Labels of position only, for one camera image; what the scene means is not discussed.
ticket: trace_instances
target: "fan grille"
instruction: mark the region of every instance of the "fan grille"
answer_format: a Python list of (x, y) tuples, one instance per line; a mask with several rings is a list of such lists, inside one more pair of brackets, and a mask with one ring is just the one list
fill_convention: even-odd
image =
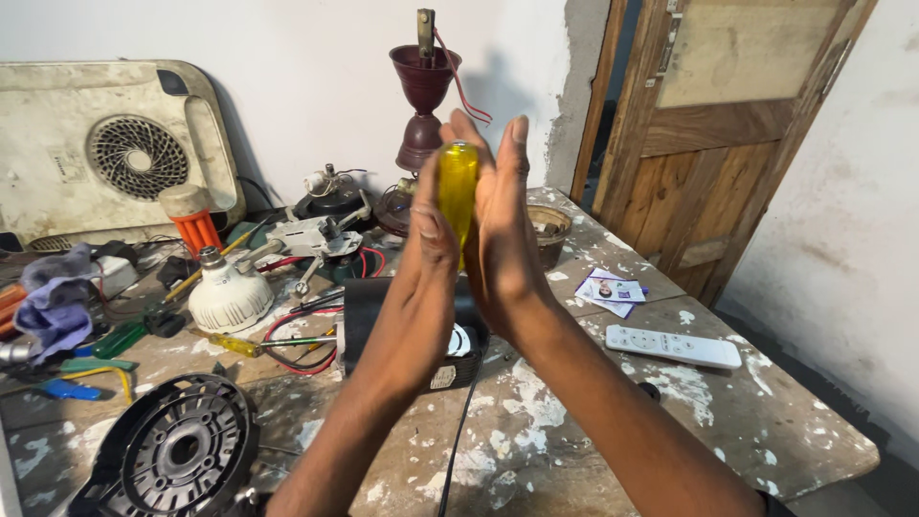
[(144, 201), (188, 179), (188, 159), (175, 138), (152, 121), (118, 117), (89, 138), (96, 171), (118, 190)]

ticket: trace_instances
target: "rag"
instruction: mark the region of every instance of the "rag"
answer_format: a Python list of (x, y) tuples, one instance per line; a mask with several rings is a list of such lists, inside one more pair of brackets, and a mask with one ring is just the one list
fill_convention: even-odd
[(86, 311), (89, 279), (99, 276), (90, 266), (90, 247), (81, 242), (64, 256), (39, 258), (22, 272), (28, 295), (13, 324), (39, 339), (28, 355), (33, 365), (59, 350), (70, 350), (93, 330)]

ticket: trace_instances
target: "white wall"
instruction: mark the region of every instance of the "white wall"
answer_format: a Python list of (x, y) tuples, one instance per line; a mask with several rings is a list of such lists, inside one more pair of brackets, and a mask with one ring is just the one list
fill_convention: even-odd
[(914, 466), (917, 146), (919, 3), (882, 0), (718, 305), (839, 382)]
[[(413, 110), (388, 52), (416, 42), (415, 10), (430, 7), (445, 43), (463, 58), (467, 99), (494, 116), (482, 130), (494, 148), (508, 120), (530, 117), (529, 182), (537, 186), (569, 71), (565, 2), (10, 1), (0, 16), (0, 61), (196, 65), (232, 103), (224, 118), (244, 133), (232, 140), (241, 172), (264, 181), (278, 205), (302, 197), (303, 176), (327, 162), (369, 169), (377, 192), (407, 175), (394, 160)], [(435, 114), (445, 121), (459, 106), (451, 86)]]

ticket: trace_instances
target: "paint-splattered table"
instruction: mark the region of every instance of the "paint-splattered table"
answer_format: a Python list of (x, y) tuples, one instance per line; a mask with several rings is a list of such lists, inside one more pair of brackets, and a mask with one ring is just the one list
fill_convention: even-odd
[[(662, 404), (752, 486), (792, 499), (841, 479), (859, 476), (879, 460), (875, 445), (708, 309), (644, 258), (607, 232), (557, 190), (533, 189), (531, 204), (558, 208), (574, 221), (559, 265), (550, 273), (556, 296), (582, 327), (603, 342), (607, 326), (683, 333), (736, 343), (743, 367), (735, 371), (695, 368), (607, 351), (636, 382), (650, 381)], [(398, 266), (401, 239), (371, 232), (373, 246)], [(174, 248), (161, 247), (148, 265)], [(593, 267), (638, 279), (649, 302), (623, 322), (573, 298)], [(263, 322), (244, 331), (257, 339), (293, 302), (284, 292), (296, 278), (269, 274), (278, 299)], [(126, 294), (137, 304), (157, 289), (149, 276)], [(317, 335), (328, 316), (311, 316), (295, 330)], [(560, 353), (564, 344), (559, 343)], [(286, 374), (268, 357), (245, 359), (187, 333), (164, 340), (147, 337), (121, 359), (141, 364), (134, 382), (141, 393), (177, 374), (209, 371), (215, 361), (245, 387), (260, 407), (261, 443), (303, 450), (343, 382), (338, 370), (313, 378)], [(118, 391), (118, 382), (91, 385)], [(0, 389), (14, 385), (0, 381)], [(392, 430), (351, 509), (353, 515), (430, 515), (443, 486), (448, 451), (456, 433), (465, 390), (425, 395)], [(55, 401), (26, 394), (0, 401), (0, 416), (13, 458), (26, 515), (46, 515), (85, 480), (99, 440), (123, 409), (120, 396), (104, 402)], [(295, 458), (260, 452), (253, 484), (271, 489)], [(462, 434), (450, 491), (453, 515), (637, 515), (603, 458), (565, 408), (527, 364), (499, 338), (492, 338)]]

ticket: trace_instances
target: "fan hub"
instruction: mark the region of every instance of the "fan hub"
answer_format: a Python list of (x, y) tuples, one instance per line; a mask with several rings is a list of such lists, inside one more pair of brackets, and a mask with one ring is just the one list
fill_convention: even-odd
[(128, 162), (128, 167), (138, 172), (146, 172), (150, 170), (150, 167), (153, 165), (153, 159), (150, 158), (150, 155), (144, 153), (140, 149), (129, 151), (124, 156), (124, 159)]

